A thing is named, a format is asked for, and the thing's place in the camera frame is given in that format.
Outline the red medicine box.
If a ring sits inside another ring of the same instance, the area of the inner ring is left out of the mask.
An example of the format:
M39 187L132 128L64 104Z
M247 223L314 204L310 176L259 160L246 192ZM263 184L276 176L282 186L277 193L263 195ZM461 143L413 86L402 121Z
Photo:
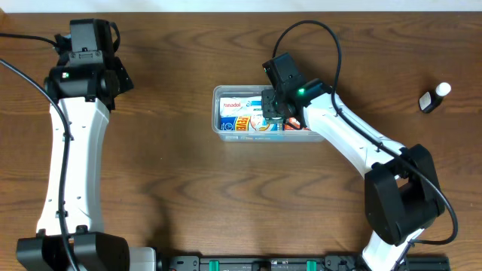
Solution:
M306 126L302 126L296 118L291 117L284 122L284 130L308 130Z

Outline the blue fever patch box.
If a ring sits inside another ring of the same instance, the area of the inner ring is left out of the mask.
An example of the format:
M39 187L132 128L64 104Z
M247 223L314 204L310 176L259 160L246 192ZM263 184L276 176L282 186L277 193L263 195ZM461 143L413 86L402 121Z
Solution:
M221 117L220 130L234 132L283 131L282 124L268 123L262 115Z

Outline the white Panadol caplets box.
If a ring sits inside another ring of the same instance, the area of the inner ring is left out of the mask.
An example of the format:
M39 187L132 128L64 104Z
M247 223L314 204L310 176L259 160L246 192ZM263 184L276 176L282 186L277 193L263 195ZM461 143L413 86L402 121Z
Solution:
M222 97L219 101L221 117L262 115L260 96Z

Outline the dark bottle white cap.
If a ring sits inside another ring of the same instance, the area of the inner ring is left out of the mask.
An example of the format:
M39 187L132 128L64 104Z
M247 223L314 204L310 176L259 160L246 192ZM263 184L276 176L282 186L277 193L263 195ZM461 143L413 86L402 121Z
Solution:
M419 109L428 114L436 109L451 91L451 86L447 82L442 82L433 90L427 91L419 98Z

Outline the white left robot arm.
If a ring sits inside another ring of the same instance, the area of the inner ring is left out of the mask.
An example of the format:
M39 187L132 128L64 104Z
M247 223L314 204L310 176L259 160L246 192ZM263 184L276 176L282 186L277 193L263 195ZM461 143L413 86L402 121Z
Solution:
M53 128L47 196L35 235L17 242L17 259L27 270L154 270L155 250L107 234L102 218L103 139L116 96L133 88L116 56L118 28L72 20L56 42L59 60L39 86Z

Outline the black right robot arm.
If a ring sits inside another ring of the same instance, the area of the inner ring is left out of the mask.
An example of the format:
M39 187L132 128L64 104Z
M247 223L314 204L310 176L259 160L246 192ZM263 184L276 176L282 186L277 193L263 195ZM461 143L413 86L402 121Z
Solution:
M397 270L415 239L445 210L432 155L422 145L406 148L350 111L319 79L308 81L284 53L263 64L272 85L263 91L269 122L295 118L328 140L365 182L365 216L373 233L361 253L366 270Z

